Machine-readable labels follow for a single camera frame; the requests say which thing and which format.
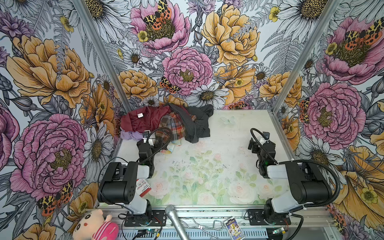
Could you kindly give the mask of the lavender cloth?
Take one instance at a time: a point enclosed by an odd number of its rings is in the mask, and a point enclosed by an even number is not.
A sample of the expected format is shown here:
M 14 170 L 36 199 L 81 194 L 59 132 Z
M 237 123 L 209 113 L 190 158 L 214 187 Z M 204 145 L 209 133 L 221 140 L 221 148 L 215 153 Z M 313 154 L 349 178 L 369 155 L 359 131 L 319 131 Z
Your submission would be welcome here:
M 121 130 L 121 138 L 123 140 L 135 140 L 138 142 L 143 139 L 143 134 L 139 132 L 125 132 L 124 130 Z

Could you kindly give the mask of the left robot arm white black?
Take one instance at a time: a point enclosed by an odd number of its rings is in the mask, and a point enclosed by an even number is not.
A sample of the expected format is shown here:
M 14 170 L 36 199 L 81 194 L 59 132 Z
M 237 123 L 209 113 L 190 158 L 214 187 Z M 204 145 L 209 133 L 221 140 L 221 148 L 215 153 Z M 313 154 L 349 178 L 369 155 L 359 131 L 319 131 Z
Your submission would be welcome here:
M 155 132 L 145 131 L 137 143 L 139 159 L 124 164 L 111 160 L 99 186 L 98 201 L 118 205 L 127 210 L 125 217 L 129 227 L 148 226 L 153 219 L 151 203 L 136 190 L 139 180 L 150 179 L 155 171 Z

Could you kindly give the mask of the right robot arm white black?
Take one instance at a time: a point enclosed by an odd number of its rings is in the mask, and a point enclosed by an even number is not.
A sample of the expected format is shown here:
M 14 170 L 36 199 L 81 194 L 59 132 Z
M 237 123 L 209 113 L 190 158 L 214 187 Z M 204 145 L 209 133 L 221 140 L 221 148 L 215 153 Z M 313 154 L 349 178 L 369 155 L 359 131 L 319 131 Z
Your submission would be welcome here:
M 315 160 L 278 162 L 275 159 L 276 145 L 270 141 L 269 133 L 256 128 L 250 133 L 248 149 L 258 157 L 256 166 L 260 175 L 264 179 L 283 179 L 289 183 L 289 190 L 268 199 L 260 214 L 249 213 L 251 220 L 261 218 L 266 224 L 273 225 L 297 211 L 329 205 L 339 196 L 340 177 L 328 165 Z

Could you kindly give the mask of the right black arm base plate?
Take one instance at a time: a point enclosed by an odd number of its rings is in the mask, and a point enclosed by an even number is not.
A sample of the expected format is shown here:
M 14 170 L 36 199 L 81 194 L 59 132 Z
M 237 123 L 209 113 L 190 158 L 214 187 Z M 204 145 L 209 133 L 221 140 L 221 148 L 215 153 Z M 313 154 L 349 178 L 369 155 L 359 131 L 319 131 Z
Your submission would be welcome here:
M 248 220 L 251 226 L 277 226 L 290 225 L 291 220 L 287 214 L 265 213 L 262 209 L 249 209 L 246 211 L 245 220 Z

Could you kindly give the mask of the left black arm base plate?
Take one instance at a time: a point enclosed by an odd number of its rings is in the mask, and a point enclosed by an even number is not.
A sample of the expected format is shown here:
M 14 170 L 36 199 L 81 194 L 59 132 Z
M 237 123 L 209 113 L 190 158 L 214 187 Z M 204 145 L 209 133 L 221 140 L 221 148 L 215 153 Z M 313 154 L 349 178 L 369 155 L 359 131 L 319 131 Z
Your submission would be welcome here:
M 167 223 L 165 210 L 147 210 L 141 215 L 124 218 L 124 227 L 165 227 Z

